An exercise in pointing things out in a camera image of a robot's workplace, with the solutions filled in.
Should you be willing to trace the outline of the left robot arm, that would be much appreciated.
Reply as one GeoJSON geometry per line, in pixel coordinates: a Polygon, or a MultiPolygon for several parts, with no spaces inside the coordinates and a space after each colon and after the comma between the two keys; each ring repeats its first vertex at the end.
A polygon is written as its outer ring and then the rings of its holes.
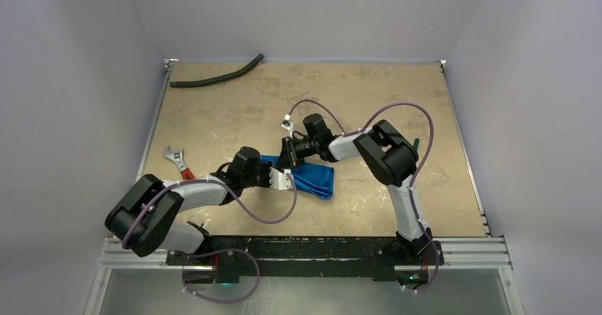
{"type": "Polygon", "coordinates": [[[208,232],[196,224],[177,225],[176,216],[239,201],[248,188],[269,187],[271,167],[256,149],[242,147],[226,167],[205,178],[171,181],[143,175],[108,213],[104,225],[123,248],[139,257],[158,249],[174,250],[193,264],[204,264],[212,254],[205,241],[208,232]]]}

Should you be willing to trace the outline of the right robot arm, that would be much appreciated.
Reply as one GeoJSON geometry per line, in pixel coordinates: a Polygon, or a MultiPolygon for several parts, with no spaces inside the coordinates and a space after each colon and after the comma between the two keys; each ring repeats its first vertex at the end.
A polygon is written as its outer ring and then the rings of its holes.
{"type": "Polygon", "coordinates": [[[423,258],[427,252],[427,227],[420,223],[421,211],[410,196],[410,182],[417,172],[415,146],[386,120],[351,136],[334,135],[320,114],[305,117],[303,126],[306,133],[298,133],[290,116],[285,116],[281,127],[289,131],[289,136],[282,139],[275,166],[292,169],[314,155],[326,162],[362,158],[390,194],[397,221],[400,257],[407,263],[416,263],[423,258]]]}

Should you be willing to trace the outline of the blue cloth napkin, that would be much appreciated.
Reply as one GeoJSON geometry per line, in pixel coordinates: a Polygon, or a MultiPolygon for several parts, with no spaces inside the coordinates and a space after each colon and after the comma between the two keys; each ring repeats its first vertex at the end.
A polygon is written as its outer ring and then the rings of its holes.
{"type": "MultiPolygon", "coordinates": [[[[276,156],[261,155],[264,162],[270,161],[275,168],[276,156]]],[[[325,165],[302,163],[289,169],[292,172],[298,192],[312,194],[320,199],[329,200],[334,193],[334,169],[325,165]]]]}

